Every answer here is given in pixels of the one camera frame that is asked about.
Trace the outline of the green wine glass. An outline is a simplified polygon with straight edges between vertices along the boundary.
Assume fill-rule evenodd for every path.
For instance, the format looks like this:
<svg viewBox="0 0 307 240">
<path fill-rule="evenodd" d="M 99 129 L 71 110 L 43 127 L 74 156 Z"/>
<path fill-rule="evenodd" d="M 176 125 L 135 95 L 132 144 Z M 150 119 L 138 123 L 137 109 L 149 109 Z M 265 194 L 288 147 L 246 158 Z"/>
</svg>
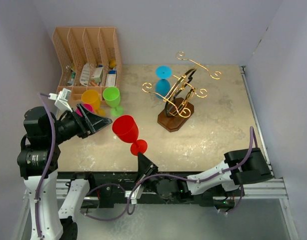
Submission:
<svg viewBox="0 0 307 240">
<path fill-rule="evenodd" d="M 110 114 L 113 117 L 120 117 L 123 114 L 123 107 L 120 106 L 121 94 L 117 87 L 111 86 L 104 89 L 102 96 L 105 102 L 111 107 Z"/>
</svg>

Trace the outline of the red wine glass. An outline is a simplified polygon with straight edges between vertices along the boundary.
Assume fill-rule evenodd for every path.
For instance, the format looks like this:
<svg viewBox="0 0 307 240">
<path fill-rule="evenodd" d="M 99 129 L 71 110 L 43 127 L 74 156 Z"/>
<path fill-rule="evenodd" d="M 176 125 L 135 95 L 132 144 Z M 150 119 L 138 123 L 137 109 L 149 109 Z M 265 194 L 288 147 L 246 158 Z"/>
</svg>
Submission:
<svg viewBox="0 0 307 240">
<path fill-rule="evenodd" d="M 139 128 L 131 115 L 118 117 L 113 122 L 112 131 L 122 142 L 131 144 L 132 155 L 137 156 L 138 153 L 144 154 L 147 151 L 148 144 L 145 140 L 139 139 Z"/>
</svg>

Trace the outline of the magenta wine glass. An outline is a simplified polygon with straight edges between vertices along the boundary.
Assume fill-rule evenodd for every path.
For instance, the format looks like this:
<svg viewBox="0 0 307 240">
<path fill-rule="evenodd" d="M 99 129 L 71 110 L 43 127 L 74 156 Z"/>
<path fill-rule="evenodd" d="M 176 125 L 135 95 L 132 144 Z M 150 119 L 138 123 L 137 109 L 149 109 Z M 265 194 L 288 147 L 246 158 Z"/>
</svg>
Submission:
<svg viewBox="0 0 307 240">
<path fill-rule="evenodd" d="M 92 107 L 90 104 L 88 104 L 88 103 L 83 103 L 82 105 L 83 105 L 83 107 L 84 107 L 86 110 L 88 110 L 88 111 L 91 112 L 91 113 L 94 113 L 94 109 L 93 109 L 93 107 Z M 81 113 L 81 111 L 80 111 L 80 109 L 79 109 L 78 107 L 76 108 L 75 112 L 76 112 L 80 117 L 83 116 L 82 113 Z"/>
</svg>

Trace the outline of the yellow wine glass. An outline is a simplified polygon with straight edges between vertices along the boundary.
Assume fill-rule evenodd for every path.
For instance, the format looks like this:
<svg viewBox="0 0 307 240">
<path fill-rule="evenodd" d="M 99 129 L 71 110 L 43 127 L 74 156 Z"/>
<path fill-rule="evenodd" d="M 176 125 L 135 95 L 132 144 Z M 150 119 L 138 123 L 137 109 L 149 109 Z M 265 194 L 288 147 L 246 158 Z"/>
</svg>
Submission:
<svg viewBox="0 0 307 240">
<path fill-rule="evenodd" d="M 96 90 L 90 89 L 85 91 L 81 96 L 81 100 L 84 104 L 91 105 L 95 114 L 102 117 L 106 116 L 106 111 L 101 108 L 100 95 Z"/>
</svg>

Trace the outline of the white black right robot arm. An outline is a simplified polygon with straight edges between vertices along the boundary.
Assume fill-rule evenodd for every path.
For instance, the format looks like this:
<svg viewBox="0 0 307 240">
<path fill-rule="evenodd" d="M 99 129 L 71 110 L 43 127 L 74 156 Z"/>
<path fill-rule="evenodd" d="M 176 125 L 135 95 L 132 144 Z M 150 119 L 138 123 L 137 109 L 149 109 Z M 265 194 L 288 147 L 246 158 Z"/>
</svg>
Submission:
<svg viewBox="0 0 307 240">
<path fill-rule="evenodd" d="M 149 189 L 169 203 L 190 203 L 213 197 L 226 197 L 240 186 L 273 179 L 260 148 L 234 150 L 213 168 L 187 177 L 158 173 L 158 167 L 142 153 L 138 160 L 147 164 L 138 174 L 136 185 Z"/>
</svg>

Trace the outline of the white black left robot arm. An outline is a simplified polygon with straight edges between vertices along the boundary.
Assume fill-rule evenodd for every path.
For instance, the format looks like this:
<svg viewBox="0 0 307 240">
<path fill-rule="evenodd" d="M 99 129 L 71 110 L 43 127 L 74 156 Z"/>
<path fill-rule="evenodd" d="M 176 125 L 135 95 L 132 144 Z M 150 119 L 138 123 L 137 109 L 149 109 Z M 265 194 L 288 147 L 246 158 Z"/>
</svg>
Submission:
<svg viewBox="0 0 307 240">
<path fill-rule="evenodd" d="M 34 107 L 24 115 L 26 134 L 20 142 L 17 164 L 29 194 L 33 240 L 77 239 L 76 216 L 85 196 L 96 192 L 94 175 L 76 172 L 69 181 L 62 206 L 58 207 L 59 145 L 75 136 L 85 139 L 113 122 L 92 113 L 81 103 L 77 109 L 81 114 L 70 109 L 59 119 L 43 106 Z"/>
</svg>

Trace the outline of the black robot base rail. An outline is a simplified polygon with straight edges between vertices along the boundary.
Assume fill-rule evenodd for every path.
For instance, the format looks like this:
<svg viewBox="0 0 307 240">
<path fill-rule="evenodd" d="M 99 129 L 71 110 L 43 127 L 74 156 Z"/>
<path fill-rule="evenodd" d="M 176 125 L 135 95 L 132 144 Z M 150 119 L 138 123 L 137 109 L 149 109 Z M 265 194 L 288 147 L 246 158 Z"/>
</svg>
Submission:
<svg viewBox="0 0 307 240">
<path fill-rule="evenodd" d="M 87 196 L 91 204 L 97 204 L 98 208 L 113 208 L 115 204 L 125 204 L 126 191 L 131 191 L 137 183 L 136 172 L 60 172 L 58 178 L 68 179 L 66 186 L 76 179 L 89 181 L 90 189 L 105 184 Z M 187 182 L 168 176 L 158 176 L 156 190 L 150 190 L 143 186 L 143 192 L 139 204 L 194 204 L 201 207 L 216 207 L 216 209 L 233 209 L 236 204 L 234 197 L 243 197 L 245 191 L 242 187 L 235 186 L 232 191 L 225 191 L 222 185 L 218 184 L 201 194 L 193 195 L 187 187 Z"/>
</svg>

